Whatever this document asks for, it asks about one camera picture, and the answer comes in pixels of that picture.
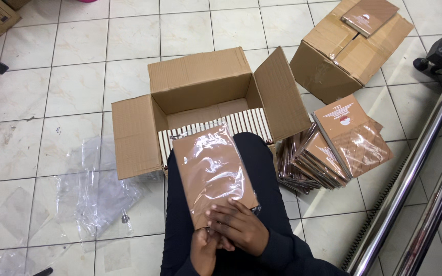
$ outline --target red and white logo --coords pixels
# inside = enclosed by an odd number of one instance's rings
[[[340,123],[344,126],[347,126],[348,124],[351,123],[351,118],[347,117],[347,116],[342,116],[340,118]]]

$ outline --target person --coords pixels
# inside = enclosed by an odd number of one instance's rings
[[[293,234],[264,141],[248,132],[233,140],[257,194],[259,214],[230,199],[228,206],[206,211],[209,228],[194,231],[172,151],[160,275],[348,275],[314,258],[308,244]]]

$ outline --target chrome bar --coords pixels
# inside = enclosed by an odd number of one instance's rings
[[[417,275],[442,220],[442,173],[393,275]]]
[[[361,243],[356,255],[347,269],[352,276],[367,275],[378,253],[383,246],[398,213],[403,207],[421,168],[431,151],[432,145],[442,126],[442,94],[431,111],[431,115],[422,130],[407,162],[399,174],[390,194],[384,201],[380,211],[375,217],[371,228]]]

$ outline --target black pants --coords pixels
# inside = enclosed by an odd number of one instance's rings
[[[258,218],[267,228],[270,227],[282,235],[291,235],[291,225],[275,176],[272,152],[255,134],[239,133],[233,139],[262,207]],[[167,223],[161,265],[162,276],[174,275],[184,264],[190,254],[194,231],[173,151],[168,159],[168,171]],[[215,274],[221,270],[252,270],[256,267],[255,264],[250,265],[254,258],[238,248],[233,252],[220,249],[216,256]]]

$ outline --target tile floor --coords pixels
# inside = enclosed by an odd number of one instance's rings
[[[378,193],[413,147],[441,91],[417,72],[442,37],[442,0],[390,0],[415,29],[365,88],[355,93],[396,157],[345,189],[310,195],[281,192],[295,234],[317,258],[340,265]],[[65,173],[69,150],[102,135],[102,169],[114,169],[111,103],[149,93],[147,65],[187,54],[242,46],[254,71],[282,46],[291,60],[300,40],[338,1],[325,0],[32,0],[23,19],[0,37],[0,257],[17,273],[50,264],[56,275],[158,275],[167,182],[97,240],[79,244],[72,223],[56,215],[53,175]],[[300,87],[313,111],[323,104]],[[391,275],[431,196],[442,167],[442,131],[421,178],[374,264]],[[442,276],[442,224],[420,275]]]

